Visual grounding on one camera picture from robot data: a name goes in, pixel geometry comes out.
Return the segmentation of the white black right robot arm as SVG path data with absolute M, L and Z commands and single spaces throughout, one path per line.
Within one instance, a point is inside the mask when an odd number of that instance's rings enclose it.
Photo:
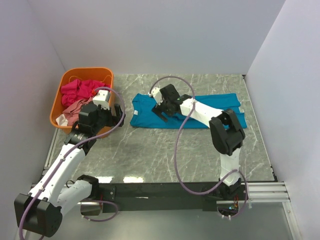
M 156 102 L 152 112 L 164 122 L 168 117 L 180 114 L 185 116 L 184 122 L 192 118 L 209 128 L 213 146 L 220 154 L 220 177 L 216 186 L 203 194 L 212 193 L 222 200 L 237 195 L 241 189 L 240 150 L 246 135 L 236 113 L 230 108 L 210 107 L 194 96 L 180 95 L 172 84 L 154 87 L 148 95 Z

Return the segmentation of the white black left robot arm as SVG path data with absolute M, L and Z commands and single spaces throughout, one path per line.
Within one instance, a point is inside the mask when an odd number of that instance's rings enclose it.
M 107 103 L 91 101 L 82 106 L 78 121 L 67 135 L 64 145 L 52 166 L 42 179 L 27 193 L 20 193 L 14 200 L 14 210 L 21 240 L 24 231 L 52 237 L 59 229 L 64 215 L 83 199 L 96 200 L 100 195 L 99 180 L 88 175 L 81 176 L 64 189 L 72 171 L 87 156 L 100 131 L 110 129 L 107 134 L 123 125 L 125 108 L 119 104 L 111 110 Z

